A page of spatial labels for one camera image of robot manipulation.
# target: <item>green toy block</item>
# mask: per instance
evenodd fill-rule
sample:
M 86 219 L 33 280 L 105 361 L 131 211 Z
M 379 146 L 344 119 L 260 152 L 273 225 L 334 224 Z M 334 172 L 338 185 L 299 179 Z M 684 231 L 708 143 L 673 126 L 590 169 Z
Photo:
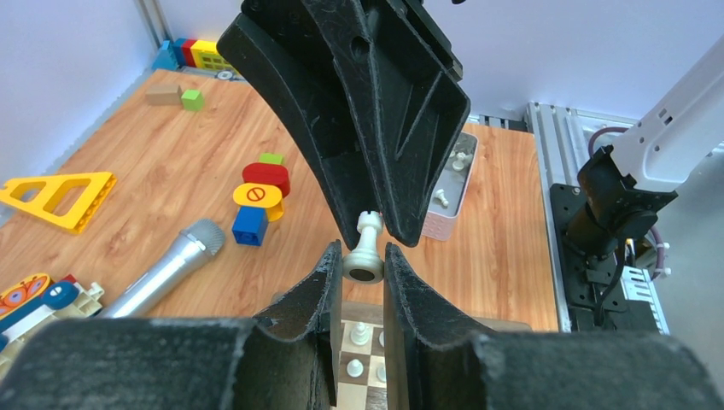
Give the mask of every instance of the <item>green toy block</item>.
M 259 156 L 259 162 L 261 162 L 262 164 L 284 165 L 284 157 L 279 154 L 270 154 L 268 152 L 265 152 L 264 154 Z
M 181 103 L 186 110 L 201 111 L 203 108 L 203 96 L 198 90 L 186 90 L 181 96 Z

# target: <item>red toy block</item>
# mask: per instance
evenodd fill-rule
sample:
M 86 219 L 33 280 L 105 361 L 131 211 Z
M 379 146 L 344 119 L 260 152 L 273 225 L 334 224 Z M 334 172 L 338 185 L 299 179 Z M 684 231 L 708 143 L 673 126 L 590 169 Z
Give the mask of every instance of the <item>red toy block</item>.
M 184 53 L 184 59 L 186 60 L 186 66 L 188 67 L 196 67 L 194 55 L 191 54 L 191 46 L 194 44 L 196 44 L 196 40 L 186 40 L 181 46 L 181 51 Z
M 252 184 L 274 185 L 282 192 L 282 197 L 291 192 L 289 171 L 281 165 L 255 162 L 244 168 L 242 178 Z

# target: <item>wooden block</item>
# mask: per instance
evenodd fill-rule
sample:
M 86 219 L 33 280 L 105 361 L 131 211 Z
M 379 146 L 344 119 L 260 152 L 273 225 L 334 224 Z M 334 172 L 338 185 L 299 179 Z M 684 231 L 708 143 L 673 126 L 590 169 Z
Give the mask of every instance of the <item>wooden block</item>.
M 146 101 L 151 105 L 181 105 L 181 86 L 154 84 L 146 90 Z

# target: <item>yellow toy block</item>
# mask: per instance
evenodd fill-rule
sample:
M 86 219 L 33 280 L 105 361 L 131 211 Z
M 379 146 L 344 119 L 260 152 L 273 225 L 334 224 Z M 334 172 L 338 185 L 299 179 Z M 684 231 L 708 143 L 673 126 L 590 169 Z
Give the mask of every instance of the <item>yellow toy block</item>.
M 98 210 L 116 178 L 112 173 L 74 173 L 50 177 L 16 178 L 0 190 L 0 202 L 49 222 L 74 234 L 81 233 Z M 63 197 L 73 188 L 85 190 L 64 215 L 53 214 Z M 31 190 L 38 194 L 30 201 L 22 197 Z
M 211 71 L 231 70 L 236 74 L 239 72 L 229 64 L 216 50 L 216 43 L 213 41 L 196 40 L 191 46 L 191 55 L 194 56 L 194 63 L 198 68 Z
M 274 185 L 241 184 L 234 190 L 234 202 L 242 207 L 263 208 L 269 222 L 284 215 L 282 190 Z

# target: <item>chess piece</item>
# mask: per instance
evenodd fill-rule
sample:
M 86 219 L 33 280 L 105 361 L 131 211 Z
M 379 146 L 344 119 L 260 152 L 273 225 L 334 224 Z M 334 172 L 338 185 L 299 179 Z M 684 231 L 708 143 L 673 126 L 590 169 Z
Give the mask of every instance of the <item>chess piece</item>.
M 360 284 L 376 284 L 382 281 L 384 261 L 377 253 L 377 235 L 382 233 L 382 216 L 375 211 L 365 211 L 357 220 L 360 233 L 357 248 L 342 259 L 345 278 Z
M 384 365 L 377 368 L 377 378 L 380 379 L 381 382 L 387 383 L 387 369 L 385 369 Z
M 447 198 L 445 198 L 445 190 L 436 190 L 434 198 L 440 201 L 443 208 L 447 208 L 447 205 L 450 203 Z
M 370 341 L 369 328 L 364 323 L 357 322 L 354 329 L 349 332 L 349 338 L 352 340 L 352 343 L 357 346 L 363 346 L 365 343 Z
M 458 152 L 457 155 L 455 155 L 455 161 L 452 162 L 452 169 L 455 171 L 462 171 L 465 169 L 465 153 L 464 152 Z
M 357 359 L 352 359 L 347 363 L 347 374 L 350 378 L 358 378 L 364 370 L 365 366 Z

